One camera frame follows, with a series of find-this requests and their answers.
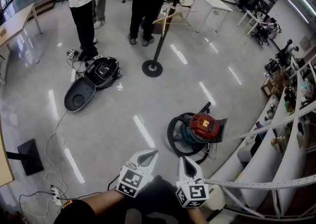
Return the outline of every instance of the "person's arm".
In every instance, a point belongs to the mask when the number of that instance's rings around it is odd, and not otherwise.
[[[87,203],[92,208],[95,215],[99,215],[124,198],[125,195],[123,193],[113,189],[101,194],[84,198],[82,201]]]
[[[208,224],[208,222],[203,217],[199,208],[188,208],[187,211],[188,211],[190,219],[195,224]]]

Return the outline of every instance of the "black sleeve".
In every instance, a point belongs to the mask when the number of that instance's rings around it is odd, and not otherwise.
[[[62,208],[54,224],[96,223],[92,208],[81,200],[70,200]]]

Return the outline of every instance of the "round black base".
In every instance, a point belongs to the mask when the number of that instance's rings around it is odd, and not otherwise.
[[[149,77],[158,77],[162,74],[162,65],[153,60],[147,60],[142,66],[143,72]]]

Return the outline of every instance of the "vacuum hose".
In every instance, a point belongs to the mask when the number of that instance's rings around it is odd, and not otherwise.
[[[176,117],[176,118],[172,119],[170,124],[169,124],[169,126],[168,126],[168,130],[167,130],[168,141],[169,141],[169,144],[172,147],[173,151],[176,153],[176,155],[178,157],[195,155],[195,154],[199,153],[205,146],[205,143],[196,143],[195,144],[195,146],[197,146],[196,150],[194,150],[192,152],[182,152],[174,144],[174,142],[178,140],[178,139],[174,138],[174,136],[173,136],[174,128],[175,128],[175,125],[177,124],[177,122],[181,121],[186,126],[189,126],[190,121],[188,119],[185,119],[185,116],[191,116],[192,117],[194,115],[195,115],[194,113],[190,113],[190,112],[184,113],[184,114],[180,115],[179,117]],[[208,154],[209,154],[209,150],[207,150],[205,152],[204,157],[202,159],[196,161],[196,163],[200,164],[203,161],[205,161],[205,159],[207,158]]]

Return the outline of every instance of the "power strip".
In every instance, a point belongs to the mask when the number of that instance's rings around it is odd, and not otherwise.
[[[62,202],[60,199],[57,199],[57,197],[59,198],[60,197],[60,194],[59,194],[59,189],[55,186],[51,186],[50,190],[55,193],[54,195],[54,202],[57,206],[62,206]]]

